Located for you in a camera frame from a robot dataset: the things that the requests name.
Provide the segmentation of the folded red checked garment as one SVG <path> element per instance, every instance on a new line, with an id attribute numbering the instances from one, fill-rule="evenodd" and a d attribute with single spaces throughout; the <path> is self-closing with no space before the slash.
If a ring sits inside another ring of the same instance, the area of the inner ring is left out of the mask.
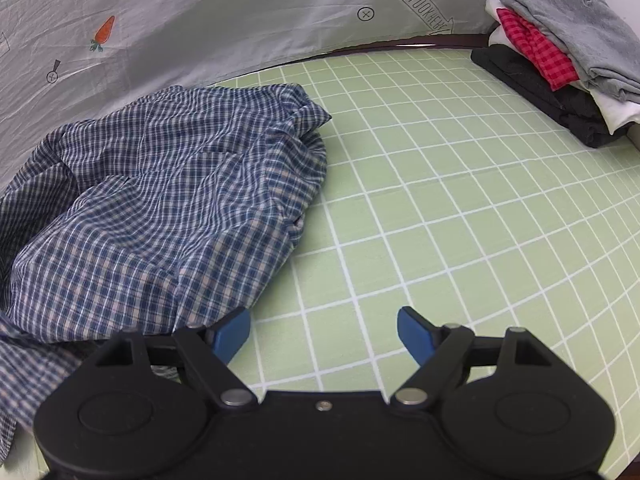
<path id="1" fill-rule="evenodd" d="M 507 8 L 497 10 L 506 38 L 536 67 L 553 91 L 579 80 L 570 58 L 532 23 Z"/>

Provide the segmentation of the blue plaid shirt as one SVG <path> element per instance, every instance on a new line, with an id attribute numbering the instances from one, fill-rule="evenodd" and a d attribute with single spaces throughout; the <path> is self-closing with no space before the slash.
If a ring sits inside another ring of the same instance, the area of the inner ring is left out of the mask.
<path id="1" fill-rule="evenodd" d="M 298 84 L 170 87 L 64 125 L 1 197 L 1 451 L 120 330 L 254 306 L 303 236 L 330 115 Z"/>

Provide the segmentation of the folded white garment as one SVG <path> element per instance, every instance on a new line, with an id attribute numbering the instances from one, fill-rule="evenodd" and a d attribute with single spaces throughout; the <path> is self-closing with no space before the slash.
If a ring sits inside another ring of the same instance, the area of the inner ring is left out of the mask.
<path id="1" fill-rule="evenodd" d="M 504 31 L 498 14 L 499 9 L 503 9 L 500 0 L 486 0 L 485 11 L 498 24 L 497 28 L 489 35 L 488 44 L 490 46 L 501 44 L 514 52 L 518 52 L 518 54 L 522 54 L 522 52 L 512 44 L 509 36 Z M 608 126 L 608 130 L 610 130 L 610 134 L 613 134 L 617 128 L 623 127 L 624 125 L 637 125 L 639 123 L 638 103 L 617 101 L 596 89 L 588 89 L 579 80 L 572 81 L 570 85 L 580 91 L 589 93 L 590 96 L 593 97 L 594 102 L 596 102 L 597 107 L 599 107 L 604 121 Z"/>

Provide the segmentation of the green grid cutting mat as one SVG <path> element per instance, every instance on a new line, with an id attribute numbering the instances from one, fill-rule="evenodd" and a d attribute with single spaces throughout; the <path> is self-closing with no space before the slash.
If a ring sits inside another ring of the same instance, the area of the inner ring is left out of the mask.
<path id="1" fill-rule="evenodd" d="M 232 370 L 258 396 L 391 394 L 416 368 L 401 307 L 483 336 L 521 325 L 610 404 L 602 469 L 618 476 L 639 453 L 632 143 L 586 148 L 466 51 L 325 58 L 213 87 L 273 84 L 329 113 L 326 177 Z"/>

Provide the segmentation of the grey printed bed sheet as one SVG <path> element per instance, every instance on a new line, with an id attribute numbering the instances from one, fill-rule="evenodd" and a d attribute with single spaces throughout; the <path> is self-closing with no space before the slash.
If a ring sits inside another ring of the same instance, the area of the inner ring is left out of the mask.
<path id="1" fill-rule="evenodd" d="M 360 44 L 480 34 L 485 2 L 1 0 L 1 179 L 68 122 Z"/>

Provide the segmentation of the folded grey garment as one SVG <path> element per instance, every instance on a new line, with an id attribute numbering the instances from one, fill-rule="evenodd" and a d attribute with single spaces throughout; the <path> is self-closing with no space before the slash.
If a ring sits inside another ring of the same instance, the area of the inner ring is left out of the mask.
<path id="1" fill-rule="evenodd" d="M 572 60 L 587 87 L 639 101 L 639 37 L 605 0 L 500 0 Z"/>

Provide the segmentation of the folded black garment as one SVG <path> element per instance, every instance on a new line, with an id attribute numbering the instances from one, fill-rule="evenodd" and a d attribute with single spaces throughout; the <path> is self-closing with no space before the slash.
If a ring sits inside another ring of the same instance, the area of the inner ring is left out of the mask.
<path id="1" fill-rule="evenodd" d="M 631 129 L 631 122 L 624 122 L 610 132 L 590 94 L 573 86 L 552 91 L 548 81 L 527 58 L 506 46 L 495 44 L 473 49 L 471 60 L 560 126 L 567 128 L 588 148 L 610 144 L 626 136 Z"/>

